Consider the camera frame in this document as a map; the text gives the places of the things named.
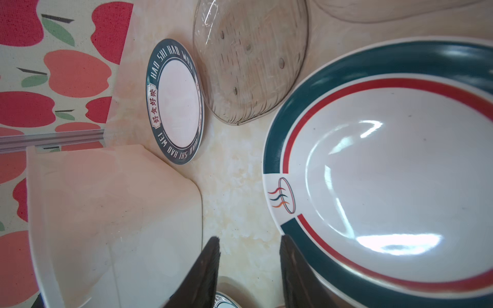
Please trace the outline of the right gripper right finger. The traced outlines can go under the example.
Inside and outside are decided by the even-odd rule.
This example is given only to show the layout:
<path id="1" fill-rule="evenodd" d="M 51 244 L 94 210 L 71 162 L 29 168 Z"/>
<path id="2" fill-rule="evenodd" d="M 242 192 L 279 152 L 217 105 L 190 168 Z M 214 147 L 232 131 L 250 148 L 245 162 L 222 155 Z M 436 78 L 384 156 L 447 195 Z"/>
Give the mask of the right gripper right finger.
<path id="1" fill-rule="evenodd" d="M 285 307 L 338 307 L 289 235 L 279 250 Z"/>

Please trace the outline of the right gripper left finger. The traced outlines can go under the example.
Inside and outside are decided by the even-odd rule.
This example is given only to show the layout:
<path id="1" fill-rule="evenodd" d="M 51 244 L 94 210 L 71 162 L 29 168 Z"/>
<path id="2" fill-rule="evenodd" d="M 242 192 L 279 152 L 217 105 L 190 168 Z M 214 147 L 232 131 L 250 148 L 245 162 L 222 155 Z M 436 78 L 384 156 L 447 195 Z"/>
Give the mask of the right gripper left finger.
<path id="1" fill-rule="evenodd" d="M 213 236 L 164 307 L 214 307 L 219 265 L 220 239 Z"/>

